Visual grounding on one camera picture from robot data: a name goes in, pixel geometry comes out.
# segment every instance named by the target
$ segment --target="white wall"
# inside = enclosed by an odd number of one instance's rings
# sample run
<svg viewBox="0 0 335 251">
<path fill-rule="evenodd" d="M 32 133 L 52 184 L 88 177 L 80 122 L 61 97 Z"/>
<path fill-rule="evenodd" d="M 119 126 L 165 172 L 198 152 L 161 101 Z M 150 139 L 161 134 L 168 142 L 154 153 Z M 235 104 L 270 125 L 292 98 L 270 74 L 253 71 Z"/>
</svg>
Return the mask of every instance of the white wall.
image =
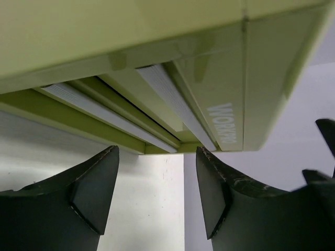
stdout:
<svg viewBox="0 0 335 251">
<path fill-rule="evenodd" d="M 106 145 L 0 112 L 0 191 L 18 190 L 92 157 Z M 184 250 L 183 156 L 120 151 L 98 251 Z"/>
<path fill-rule="evenodd" d="M 294 190 L 305 184 L 303 169 L 330 176 L 334 170 L 335 160 L 315 125 L 319 118 L 335 119 L 335 63 L 305 70 L 263 149 L 216 156 L 263 183 Z M 194 154 L 185 155 L 184 169 L 185 251 L 211 251 L 205 238 Z"/>
</svg>

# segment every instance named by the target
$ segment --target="green plastic panel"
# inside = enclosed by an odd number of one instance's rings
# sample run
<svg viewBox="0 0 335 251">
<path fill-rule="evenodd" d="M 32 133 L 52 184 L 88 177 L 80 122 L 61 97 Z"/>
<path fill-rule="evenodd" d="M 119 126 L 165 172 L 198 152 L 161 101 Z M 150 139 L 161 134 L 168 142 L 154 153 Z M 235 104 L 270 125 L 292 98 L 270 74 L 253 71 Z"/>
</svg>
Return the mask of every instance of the green plastic panel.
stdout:
<svg viewBox="0 0 335 251">
<path fill-rule="evenodd" d="M 0 110 L 143 154 L 145 143 L 35 90 L 0 95 Z"/>
<path fill-rule="evenodd" d="M 236 0 L 0 1 L 0 94 L 169 61 L 241 18 Z"/>
<path fill-rule="evenodd" d="M 250 19 L 263 18 L 287 12 L 295 12 L 304 8 L 327 4 L 329 0 L 245 0 L 245 15 Z"/>
<path fill-rule="evenodd" d="M 144 130 L 152 133 L 169 145 L 178 148 L 180 142 L 137 107 L 124 99 L 97 77 L 82 78 L 68 82 L 72 87 L 88 95 L 110 110 L 118 113 Z"/>
<path fill-rule="evenodd" d="M 243 150 L 242 23 L 224 30 L 225 49 L 175 60 L 222 151 Z"/>
<path fill-rule="evenodd" d="M 163 67 L 171 80 L 174 82 L 175 86 L 177 87 L 178 91 L 192 110 L 193 114 L 201 124 L 201 126 L 204 128 L 204 130 L 207 132 L 207 135 L 210 137 L 211 141 L 214 143 L 215 147 L 217 148 L 217 142 L 205 120 L 203 117 L 196 101 L 194 100 L 192 94 L 187 89 L 187 86 L 185 85 L 185 82 L 183 78 L 181 77 L 179 71 L 177 70 L 176 66 L 173 62 L 167 62 L 163 64 Z"/>
<path fill-rule="evenodd" d="M 99 77 L 181 142 L 198 142 L 182 119 L 134 69 L 114 71 Z"/>
<path fill-rule="evenodd" d="M 247 22 L 244 150 L 262 147 L 333 5 Z"/>
<path fill-rule="evenodd" d="M 197 147 L 203 146 L 200 143 L 188 143 L 188 144 L 181 144 L 181 146 L 177 149 L 177 154 L 182 153 L 195 153 Z M 154 145 L 147 145 L 145 154 L 168 154 L 168 152 L 158 148 Z"/>
</svg>

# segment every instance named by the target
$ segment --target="black plastic claw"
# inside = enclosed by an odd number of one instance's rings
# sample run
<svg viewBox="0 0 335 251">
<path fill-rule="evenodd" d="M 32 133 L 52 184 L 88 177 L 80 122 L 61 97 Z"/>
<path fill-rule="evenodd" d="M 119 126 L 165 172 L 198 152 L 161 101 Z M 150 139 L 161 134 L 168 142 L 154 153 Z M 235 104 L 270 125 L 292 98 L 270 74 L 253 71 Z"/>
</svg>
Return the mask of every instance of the black plastic claw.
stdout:
<svg viewBox="0 0 335 251">
<path fill-rule="evenodd" d="M 335 121 L 331 119 L 318 119 L 315 123 L 335 158 Z"/>
<path fill-rule="evenodd" d="M 305 181 L 307 184 L 310 184 L 312 182 L 316 182 L 316 181 L 327 181 L 327 180 L 331 180 L 331 177 L 320 173 L 317 170 L 308 170 L 305 169 L 303 170 L 303 176 L 305 178 Z"/>
<path fill-rule="evenodd" d="M 292 192 L 263 184 L 197 150 L 197 176 L 213 251 L 335 250 L 335 182 L 305 170 Z"/>
<path fill-rule="evenodd" d="M 0 250 L 96 251 L 119 166 L 111 146 L 20 191 L 0 192 Z"/>
</svg>

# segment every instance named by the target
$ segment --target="white ribbed strip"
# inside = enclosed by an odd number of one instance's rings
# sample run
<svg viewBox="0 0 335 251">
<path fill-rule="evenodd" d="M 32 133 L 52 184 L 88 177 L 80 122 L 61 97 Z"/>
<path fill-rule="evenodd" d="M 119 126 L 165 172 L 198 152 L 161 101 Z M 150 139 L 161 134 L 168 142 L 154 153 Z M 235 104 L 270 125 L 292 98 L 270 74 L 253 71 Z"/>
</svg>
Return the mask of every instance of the white ribbed strip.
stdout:
<svg viewBox="0 0 335 251">
<path fill-rule="evenodd" d="M 185 102 L 174 83 L 160 64 L 137 69 L 144 80 L 155 90 L 155 92 L 172 107 L 175 113 L 182 119 L 189 130 L 210 151 L 216 147 L 210 137 L 201 126 L 188 104 Z"/>
<path fill-rule="evenodd" d="M 65 83 L 50 85 L 42 89 L 169 153 L 177 152 L 174 147 Z"/>
</svg>

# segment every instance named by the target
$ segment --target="gray wall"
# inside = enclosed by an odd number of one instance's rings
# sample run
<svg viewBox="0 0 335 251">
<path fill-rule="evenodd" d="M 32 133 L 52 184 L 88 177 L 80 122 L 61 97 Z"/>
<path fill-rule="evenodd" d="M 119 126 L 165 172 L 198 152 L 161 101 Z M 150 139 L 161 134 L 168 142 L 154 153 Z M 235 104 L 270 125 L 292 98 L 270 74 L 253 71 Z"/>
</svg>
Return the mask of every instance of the gray wall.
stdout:
<svg viewBox="0 0 335 251">
<path fill-rule="evenodd" d="M 268 185 L 293 190 L 304 185 L 303 169 L 332 175 L 335 161 L 315 120 L 335 119 L 335 63 L 305 70 L 263 149 L 218 153 L 222 161 Z M 185 250 L 211 251 L 197 186 L 195 155 L 184 156 Z"/>
</svg>

